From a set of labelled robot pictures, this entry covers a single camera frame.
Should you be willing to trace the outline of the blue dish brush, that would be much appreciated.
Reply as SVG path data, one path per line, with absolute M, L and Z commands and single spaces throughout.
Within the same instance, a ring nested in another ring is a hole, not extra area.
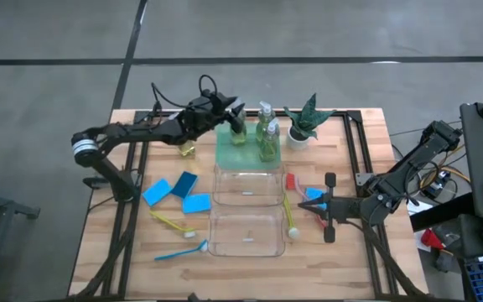
M 202 241 L 197 247 L 189 249 L 189 250 L 184 250 L 176 253 L 170 253 L 162 256 L 157 256 L 154 258 L 155 261 L 163 261 L 171 258 L 177 258 L 179 256 L 184 256 L 186 254 L 191 254 L 191 253 L 204 253 L 208 250 L 208 241 L 204 240 Z

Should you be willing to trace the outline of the blue scrub sponge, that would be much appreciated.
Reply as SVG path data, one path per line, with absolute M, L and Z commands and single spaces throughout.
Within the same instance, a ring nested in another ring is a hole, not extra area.
M 320 198 L 325 192 L 320 189 L 312 188 L 312 187 L 307 187 L 305 189 L 305 195 L 306 195 L 306 201 L 309 200 L 315 200 Z M 325 203 L 320 203 L 317 205 L 320 209 L 326 210 L 327 205 Z
M 193 190 L 197 180 L 198 176 L 196 174 L 185 171 L 181 174 L 170 193 L 183 200 Z
M 142 196 L 150 207 L 158 204 L 165 196 L 169 195 L 172 190 L 171 185 L 166 179 L 160 179 L 151 187 L 146 189 Z
M 209 211 L 211 208 L 209 194 L 188 195 L 182 202 L 182 212 L 192 214 Z

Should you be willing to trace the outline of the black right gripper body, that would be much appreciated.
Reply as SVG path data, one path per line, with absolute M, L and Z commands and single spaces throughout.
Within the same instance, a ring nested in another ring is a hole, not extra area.
M 327 226 L 324 228 L 324 240 L 327 243 L 335 242 L 335 227 L 333 222 L 347 223 L 349 218 L 362 219 L 361 230 L 368 230 L 370 224 L 366 217 L 361 214 L 361 201 L 363 197 L 342 197 L 334 196 L 333 189 L 336 187 L 336 174 L 328 172 L 325 174 L 325 184 L 328 187 L 324 195 L 327 205 L 325 220 Z

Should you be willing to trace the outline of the yellow-green dish brush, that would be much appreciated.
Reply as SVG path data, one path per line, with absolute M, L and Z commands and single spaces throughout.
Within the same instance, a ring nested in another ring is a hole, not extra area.
M 169 218 L 160 215 L 156 211 L 150 211 L 149 214 L 153 218 L 161 221 L 163 224 L 173 228 L 174 230 L 176 230 L 178 232 L 181 232 L 184 238 L 192 238 L 192 237 L 196 236 L 195 229 L 193 229 L 193 228 L 183 227 L 181 225 L 178 225 L 177 223 L 171 221 Z
M 291 239 L 297 239 L 300 236 L 300 232 L 299 229 L 295 226 L 292 209 L 287 194 L 284 195 L 283 206 L 288 220 L 288 236 Z

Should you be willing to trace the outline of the black beam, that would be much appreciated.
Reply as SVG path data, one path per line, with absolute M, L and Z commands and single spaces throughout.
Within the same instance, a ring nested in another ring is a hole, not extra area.
M 467 193 L 444 204 L 413 214 L 410 220 L 413 230 L 417 232 L 453 220 L 459 215 L 473 215 L 474 213 L 473 195 Z

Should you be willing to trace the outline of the white paper sheet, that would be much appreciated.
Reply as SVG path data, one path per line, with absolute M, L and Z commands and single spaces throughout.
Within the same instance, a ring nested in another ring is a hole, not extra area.
M 408 214 L 409 214 L 410 217 L 412 217 L 414 214 L 418 214 L 421 211 L 429 210 L 432 207 L 433 207 L 432 205 L 430 205 L 428 203 L 424 203 L 422 201 L 420 201 L 417 206 L 415 206 L 412 202 L 409 202 L 408 205 L 407 205 Z M 414 233 L 416 246 L 419 250 L 422 250 L 422 251 L 425 251 L 425 252 L 430 252 L 431 247 L 426 246 L 421 241 L 421 237 L 422 237 L 423 234 L 424 234 L 424 231 L 416 231 Z

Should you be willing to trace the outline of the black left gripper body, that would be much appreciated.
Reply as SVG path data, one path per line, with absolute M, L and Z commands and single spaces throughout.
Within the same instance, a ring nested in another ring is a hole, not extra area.
M 199 96 L 186 107 L 187 128 L 213 128 L 223 122 L 232 122 L 235 118 L 227 109 L 236 98 L 223 94 Z

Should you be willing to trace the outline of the translucent green mat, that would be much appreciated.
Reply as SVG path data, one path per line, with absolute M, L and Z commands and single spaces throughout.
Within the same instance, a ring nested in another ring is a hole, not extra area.
M 247 136 L 244 144 L 234 145 L 231 141 L 229 124 L 216 128 L 216 164 L 227 170 L 267 170 L 279 169 L 282 166 L 281 152 L 278 151 L 275 159 L 262 162 L 260 148 L 256 140 L 255 122 L 246 122 Z

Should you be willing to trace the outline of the black bracket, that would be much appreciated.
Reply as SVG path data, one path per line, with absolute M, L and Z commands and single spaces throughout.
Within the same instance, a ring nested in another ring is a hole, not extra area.
M 103 177 L 85 177 L 82 182 L 93 190 L 110 187 L 110 182 Z

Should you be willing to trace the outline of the red funnel-shaped object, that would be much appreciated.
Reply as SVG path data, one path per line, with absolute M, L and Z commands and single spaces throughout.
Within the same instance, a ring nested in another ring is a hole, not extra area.
M 431 229 L 425 229 L 420 237 L 420 242 L 426 246 L 438 250 L 445 249 L 445 245 L 439 240 L 436 234 Z

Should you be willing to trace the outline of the small black blue device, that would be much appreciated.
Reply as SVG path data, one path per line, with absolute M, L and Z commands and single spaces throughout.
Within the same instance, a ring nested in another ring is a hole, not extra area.
M 423 194 L 430 199 L 437 198 L 450 180 L 450 172 L 442 170 L 435 174 L 431 183 L 422 190 Z

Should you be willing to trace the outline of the clear plastic bin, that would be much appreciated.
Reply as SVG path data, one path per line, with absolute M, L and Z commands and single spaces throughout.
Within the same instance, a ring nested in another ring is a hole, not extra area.
M 278 257 L 285 250 L 283 231 L 279 206 L 214 206 L 208 250 L 217 257 Z
M 220 206 L 277 206 L 283 202 L 285 172 L 215 167 L 213 200 Z

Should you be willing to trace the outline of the black equipment base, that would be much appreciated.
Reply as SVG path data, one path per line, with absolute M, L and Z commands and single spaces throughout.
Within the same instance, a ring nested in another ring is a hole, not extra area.
M 483 257 L 483 218 L 461 214 L 431 230 L 457 260 Z

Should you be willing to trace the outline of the black aluminium table frame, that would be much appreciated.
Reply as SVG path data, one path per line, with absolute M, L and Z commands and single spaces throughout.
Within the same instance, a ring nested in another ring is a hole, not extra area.
M 374 172 L 386 172 L 395 164 L 387 125 L 381 108 L 346 109 L 358 111 L 362 123 L 349 121 L 350 142 L 354 144 L 357 165 L 366 171 L 362 148 L 367 149 Z M 348 135 L 343 117 L 330 117 L 317 127 L 301 151 L 285 147 L 289 118 L 280 121 L 282 160 L 286 173 L 300 178 L 303 187 L 325 188 L 325 173 L 336 174 L 336 196 L 355 196 Z M 216 133 L 208 132 L 195 143 L 196 156 L 183 158 L 176 148 L 150 143 L 146 158 L 143 190 L 165 178 L 174 185 L 184 171 L 198 175 L 192 194 L 210 194 L 211 207 L 221 207 L 211 197 L 215 188 Z M 154 257 L 197 246 L 210 238 L 210 213 L 182 213 L 182 200 L 174 195 L 163 198 L 157 211 L 184 227 L 194 228 L 196 237 L 185 239 L 180 231 L 166 226 L 149 214 L 141 197 L 136 231 L 124 296 L 119 299 L 186 300 L 191 293 L 200 299 L 372 299 L 375 296 L 362 233 L 349 224 L 337 225 L 336 241 L 324 242 L 324 233 L 315 214 L 295 206 L 301 197 L 286 190 L 300 238 L 291 240 L 282 230 L 285 251 L 277 257 L 219 257 L 211 253 L 191 253 L 170 260 Z M 107 257 L 117 213 L 111 201 L 98 206 L 86 218 L 80 250 L 68 291 L 78 294 L 91 281 Z M 389 251 L 411 281 L 424 292 L 427 284 L 407 208 L 404 204 L 384 221 Z

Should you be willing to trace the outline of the red dish brush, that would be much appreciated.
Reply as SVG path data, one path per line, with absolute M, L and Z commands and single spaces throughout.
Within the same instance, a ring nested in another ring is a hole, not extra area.
M 302 202 L 309 200 L 308 196 L 302 191 L 298 178 L 292 173 L 286 174 L 286 189 L 287 190 L 296 190 L 296 192 L 301 196 Z M 325 227 L 326 227 L 326 223 L 320 218 L 320 216 L 315 215 L 314 219 L 315 219 L 317 225 L 322 230 L 324 230 Z

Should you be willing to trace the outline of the snake plant in white pot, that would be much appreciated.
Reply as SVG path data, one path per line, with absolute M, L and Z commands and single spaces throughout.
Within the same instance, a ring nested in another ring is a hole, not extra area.
M 316 93 L 314 93 L 305 102 L 300 112 L 294 112 L 288 107 L 283 108 L 284 113 L 291 120 L 286 143 L 292 150 L 302 150 L 308 146 L 310 138 L 317 139 L 316 128 L 335 113 L 335 110 L 317 110 L 316 103 Z

